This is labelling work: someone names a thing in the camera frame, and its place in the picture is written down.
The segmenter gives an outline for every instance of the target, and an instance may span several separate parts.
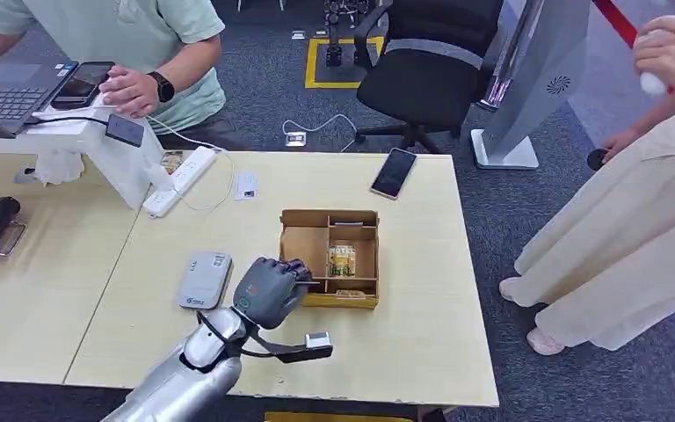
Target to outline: black cable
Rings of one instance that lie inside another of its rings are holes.
[[[43,123],[53,123],[53,122],[55,122],[55,121],[67,121],[67,120],[86,120],[86,121],[93,121],[93,122],[95,122],[95,123],[100,123],[100,124],[103,124],[103,125],[107,126],[107,122],[106,122],[106,121],[102,121],[102,120],[100,120],[100,119],[95,119],[95,118],[93,118],[93,117],[79,117],[79,116],[74,116],[74,117],[59,117],[58,119],[46,119],[46,120],[38,119],[37,121],[35,121],[35,120],[28,120],[27,122],[25,122],[25,124],[28,125],[28,126],[37,126],[37,125],[41,125],[41,124],[43,124]]]
[[[221,333],[219,333],[218,330],[214,327],[213,324],[211,324],[210,321],[208,321],[208,318],[206,318],[205,315],[203,315],[202,312],[199,310],[195,311],[195,317],[198,318],[198,324],[203,323],[224,345],[231,344],[230,341],[226,340]],[[250,356],[251,358],[272,358],[275,357],[274,354],[272,353],[258,353],[258,352],[251,352],[249,350],[245,349],[239,349],[239,353],[243,354],[244,356]]]

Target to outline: long beige coat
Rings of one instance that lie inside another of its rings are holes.
[[[675,116],[597,172],[526,245],[511,284],[566,346],[624,346],[675,312]]]

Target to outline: phone screen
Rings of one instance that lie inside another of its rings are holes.
[[[107,72],[110,71],[110,63],[86,63],[79,66],[74,76],[63,85],[60,97],[88,97],[94,88],[107,79]]]
[[[397,148],[392,149],[371,188],[389,197],[396,198],[400,194],[416,158],[416,155],[410,152]]]

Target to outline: black office chair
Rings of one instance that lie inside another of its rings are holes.
[[[505,41],[498,29],[504,0],[394,0],[378,6],[356,28],[356,60],[368,70],[358,89],[364,105],[405,124],[361,129],[367,135],[403,135],[400,148],[416,142],[441,153],[426,133],[449,131],[455,138],[472,103],[482,99]],[[368,54],[367,38],[384,13],[389,29],[378,62]],[[483,58],[482,67],[453,57],[412,48],[387,52],[392,40],[435,40],[464,48]]]

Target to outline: wooden table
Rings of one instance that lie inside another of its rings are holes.
[[[255,258],[278,256],[283,209],[370,209],[381,218],[379,306],[296,310],[264,337],[297,344],[304,333],[329,331],[333,356],[293,365],[243,357],[232,394],[498,405],[451,157],[421,156],[392,201],[368,191],[384,155],[230,156],[237,172],[257,174],[259,196],[212,212],[178,204],[163,219],[141,216],[66,383],[132,388],[193,330],[193,313],[175,303],[191,252],[232,255],[229,305]],[[195,207],[218,202],[229,174],[219,157],[185,197]]]
[[[33,156],[0,155],[0,196],[27,232],[0,258],[0,381],[62,383],[137,212],[93,168],[66,185],[15,185]]]

